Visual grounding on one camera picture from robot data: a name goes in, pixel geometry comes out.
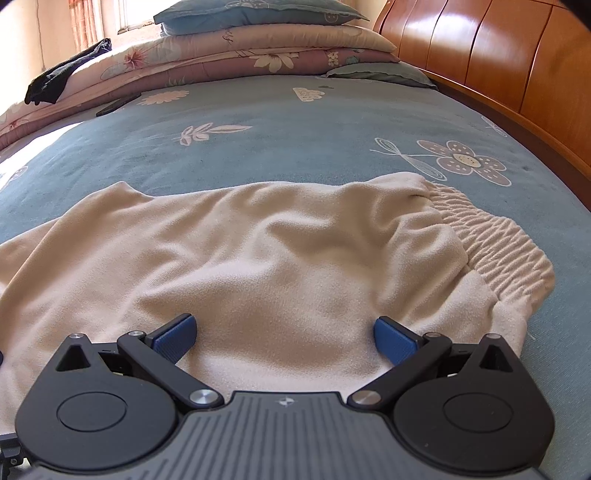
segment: window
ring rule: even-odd
[[[153,16],[178,0],[119,0],[119,32],[153,23]]]

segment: polka dot flower pattern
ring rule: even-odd
[[[511,181],[499,173],[506,170],[500,161],[485,155],[476,155],[467,145],[455,140],[447,142],[446,147],[427,140],[418,140],[417,143],[425,150],[437,154],[437,164],[447,171],[458,175],[470,175],[475,171],[492,183],[502,187],[511,186]]]

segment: blue textured pad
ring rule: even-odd
[[[416,340],[409,338],[381,318],[374,323],[374,342],[378,352],[394,366],[401,364],[418,350]]]
[[[197,320],[191,315],[156,337],[152,350],[175,364],[191,349],[196,339]]]

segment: blue pillow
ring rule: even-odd
[[[154,15],[167,35],[212,32],[242,25],[342,25],[367,20],[337,0],[181,0]]]
[[[326,72],[323,77],[379,80],[380,82],[437,90],[434,83],[421,70],[403,61],[398,63],[353,63]]]

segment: blue gripper pad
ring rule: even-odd
[[[197,340],[197,320],[188,313],[146,336],[145,343],[172,363],[178,362]]]
[[[423,338],[389,317],[380,317],[374,323],[374,342],[378,352],[396,366],[415,354]]]

